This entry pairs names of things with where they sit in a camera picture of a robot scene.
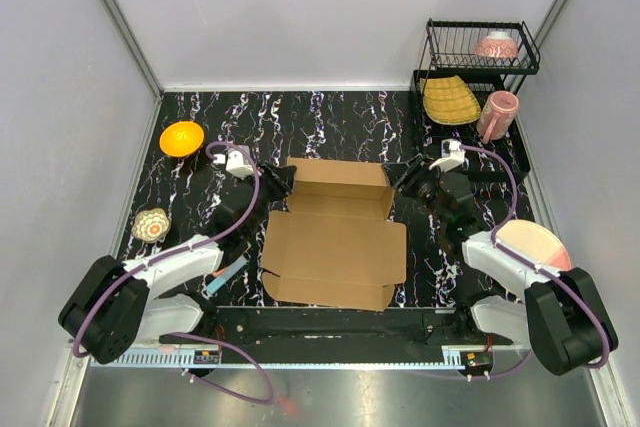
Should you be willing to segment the brown cardboard box sheet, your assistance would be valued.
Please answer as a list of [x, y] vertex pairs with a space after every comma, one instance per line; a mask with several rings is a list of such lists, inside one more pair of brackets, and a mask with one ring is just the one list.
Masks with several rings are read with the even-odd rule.
[[407, 228], [379, 163], [291, 157], [293, 190], [269, 215], [262, 283], [278, 302], [383, 311], [406, 280]]

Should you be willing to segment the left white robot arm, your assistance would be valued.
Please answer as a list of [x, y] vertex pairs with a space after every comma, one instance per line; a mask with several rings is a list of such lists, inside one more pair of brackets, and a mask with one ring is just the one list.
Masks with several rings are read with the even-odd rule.
[[221, 287], [246, 263], [272, 203], [289, 196], [296, 169], [261, 163], [255, 178], [241, 181], [216, 207], [208, 231], [138, 260], [97, 259], [62, 307], [59, 325], [72, 337], [72, 352], [108, 364], [134, 343], [184, 333], [196, 343], [215, 333], [216, 319], [190, 296], [168, 291], [211, 275]]

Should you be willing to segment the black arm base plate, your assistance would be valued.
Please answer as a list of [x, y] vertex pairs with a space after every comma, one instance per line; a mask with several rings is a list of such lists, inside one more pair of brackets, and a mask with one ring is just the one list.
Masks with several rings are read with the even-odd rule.
[[192, 333], [233, 344], [262, 365], [434, 363], [444, 360], [444, 346], [511, 344], [434, 308], [219, 307], [206, 311]]

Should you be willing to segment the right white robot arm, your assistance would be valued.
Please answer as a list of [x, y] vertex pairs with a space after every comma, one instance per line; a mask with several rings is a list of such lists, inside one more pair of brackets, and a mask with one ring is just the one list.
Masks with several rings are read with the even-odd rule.
[[470, 344], [488, 333], [508, 338], [556, 376], [605, 366], [619, 340], [593, 278], [582, 268], [562, 270], [542, 254], [514, 246], [500, 227], [488, 229], [467, 175], [447, 163], [445, 158], [429, 163], [417, 155], [386, 163], [383, 171], [399, 194], [422, 202], [448, 256], [492, 277], [520, 300], [472, 298], [454, 318], [457, 337]]

